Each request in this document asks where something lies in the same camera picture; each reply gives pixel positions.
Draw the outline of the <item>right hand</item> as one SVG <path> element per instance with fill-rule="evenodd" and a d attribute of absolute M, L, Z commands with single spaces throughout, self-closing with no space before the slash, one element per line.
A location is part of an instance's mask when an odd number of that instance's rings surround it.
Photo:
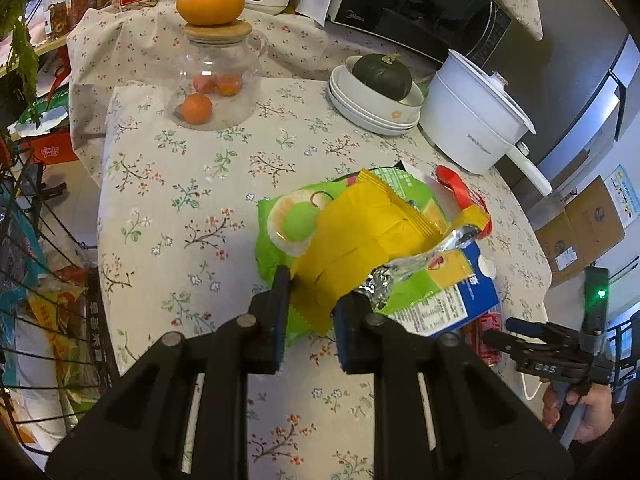
<path fill-rule="evenodd" d="M 547 429 L 552 429 L 560 419 L 559 391 L 550 385 L 542 397 L 544 409 L 542 410 L 542 423 Z M 578 396 L 573 391 L 567 391 L 566 405 L 583 405 L 585 413 L 576 430 L 574 440 L 579 443 L 588 443 L 602 437 L 612 426 L 614 414 L 612 411 L 612 390 L 609 385 L 593 384 L 585 396 Z"/>

